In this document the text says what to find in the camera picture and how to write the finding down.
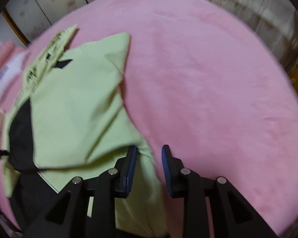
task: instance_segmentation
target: pink rug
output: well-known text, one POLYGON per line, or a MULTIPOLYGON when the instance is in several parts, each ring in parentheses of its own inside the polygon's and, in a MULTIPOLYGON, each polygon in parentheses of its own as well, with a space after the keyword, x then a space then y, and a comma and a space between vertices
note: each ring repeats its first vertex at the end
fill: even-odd
MULTIPOLYGON (((247 26, 207 0, 96 0, 40 36, 29 61, 74 24, 71 47, 131 34, 124 100, 163 183, 169 144, 201 176, 226 176, 277 234, 298 218, 298 98, 247 26)), ((164 197, 169 231, 181 237, 181 201, 164 197)))

